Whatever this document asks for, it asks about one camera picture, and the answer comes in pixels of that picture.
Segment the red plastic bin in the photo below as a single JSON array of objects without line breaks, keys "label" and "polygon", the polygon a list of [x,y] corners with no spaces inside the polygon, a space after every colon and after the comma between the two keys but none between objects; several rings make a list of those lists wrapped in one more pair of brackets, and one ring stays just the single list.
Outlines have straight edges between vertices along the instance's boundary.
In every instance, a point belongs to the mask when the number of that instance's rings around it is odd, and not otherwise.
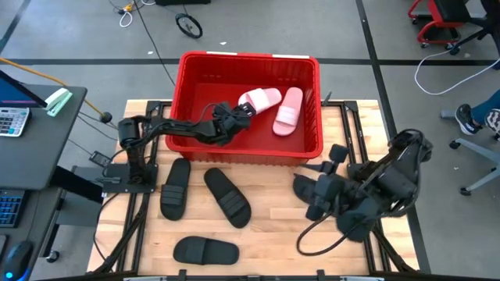
[{"label": "red plastic bin", "polygon": [[[188,137],[167,136],[166,145],[192,161],[266,165],[300,165],[323,151],[320,104],[320,65],[307,56],[187,52],[180,59],[170,118],[198,120],[208,103],[228,101],[255,88],[289,87],[304,92],[297,129],[287,137],[273,133],[278,106],[252,117],[252,125],[220,147]],[[204,119],[210,119],[207,110]]]}]

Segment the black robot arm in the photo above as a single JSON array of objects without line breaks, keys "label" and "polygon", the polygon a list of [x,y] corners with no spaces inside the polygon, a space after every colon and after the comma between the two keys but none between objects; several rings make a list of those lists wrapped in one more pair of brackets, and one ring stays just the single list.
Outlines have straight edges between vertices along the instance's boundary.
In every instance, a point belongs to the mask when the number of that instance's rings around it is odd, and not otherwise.
[{"label": "black robot arm", "polygon": [[[318,180],[295,175],[294,192],[309,204],[305,214],[314,221],[297,240],[300,254],[313,256],[334,249],[344,239],[361,242],[374,231],[389,254],[394,253],[382,232],[375,227],[383,217],[399,217],[414,206],[420,193],[420,164],[430,160],[432,144],[418,130],[403,130],[389,142],[389,153],[378,162],[349,164],[348,177],[336,173],[337,167],[347,157],[347,148],[334,145],[330,151],[331,162],[321,165],[304,165],[321,172]],[[335,244],[313,253],[300,249],[300,241],[315,226],[330,215],[337,218],[337,228],[344,236]],[[408,267],[396,254],[398,269]]]},{"label": "black robot arm", "polygon": [[250,117],[255,115],[249,104],[231,109],[227,102],[215,106],[213,119],[208,121],[180,121],[162,116],[133,116],[118,123],[120,146],[127,152],[129,183],[142,184],[154,180],[144,159],[144,147],[160,135],[193,137],[203,144],[229,144],[241,130],[250,127]]}]

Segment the robotic hand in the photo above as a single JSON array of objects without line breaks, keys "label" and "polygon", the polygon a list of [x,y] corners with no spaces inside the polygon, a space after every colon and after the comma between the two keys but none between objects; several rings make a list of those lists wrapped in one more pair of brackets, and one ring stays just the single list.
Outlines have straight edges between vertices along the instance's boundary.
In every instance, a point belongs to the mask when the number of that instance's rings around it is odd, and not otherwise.
[{"label": "robotic hand", "polygon": [[[305,216],[314,221],[298,238],[299,253],[324,254],[346,238],[361,242],[378,219],[406,214],[419,196],[420,163],[430,159],[432,147],[420,131],[404,130],[389,142],[389,153],[380,161],[348,165],[348,178],[335,173],[348,154],[337,144],[330,151],[332,162],[304,165],[323,174],[317,181],[295,175],[294,192],[309,204]],[[330,215],[344,236],[323,251],[302,252],[301,239]]]}]

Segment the black slide sandal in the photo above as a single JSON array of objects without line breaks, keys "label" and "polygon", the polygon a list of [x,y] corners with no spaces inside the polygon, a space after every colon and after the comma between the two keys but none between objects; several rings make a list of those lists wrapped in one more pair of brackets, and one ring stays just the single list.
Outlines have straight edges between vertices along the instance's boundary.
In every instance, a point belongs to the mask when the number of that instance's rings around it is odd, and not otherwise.
[{"label": "black slide sandal", "polygon": [[311,180],[307,176],[295,174],[293,182],[294,193],[302,202],[309,204],[314,197],[315,184],[315,180]]},{"label": "black slide sandal", "polygon": [[165,218],[177,221],[182,218],[188,198],[191,163],[184,158],[175,159],[166,183],[162,185],[160,210]]},{"label": "black slide sandal", "polygon": [[194,265],[233,265],[238,261],[238,246],[204,237],[186,237],[175,245],[173,258]]},{"label": "black slide sandal", "polygon": [[206,171],[205,183],[229,222],[236,228],[245,227],[252,210],[243,193],[218,168]]}]

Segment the sneaker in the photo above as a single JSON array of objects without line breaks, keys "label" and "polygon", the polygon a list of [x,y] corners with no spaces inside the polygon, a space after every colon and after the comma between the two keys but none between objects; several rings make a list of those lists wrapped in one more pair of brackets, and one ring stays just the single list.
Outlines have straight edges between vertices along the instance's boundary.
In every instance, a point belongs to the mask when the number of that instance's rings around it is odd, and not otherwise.
[{"label": "sneaker", "polygon": [[468,134],[470,136],[479,132],[479,130],[483,129],[482,126],[474,125],[472,121],[471,115],[471,107],[470,105],[460,105],[455,111],[455,119],[456,122],[459,123],[460,129],[464,134]]},{"label": "sneaker", "polygon": [[484,123],[495,133],[500,133],[500,109],[492,109],[484,118]]}]

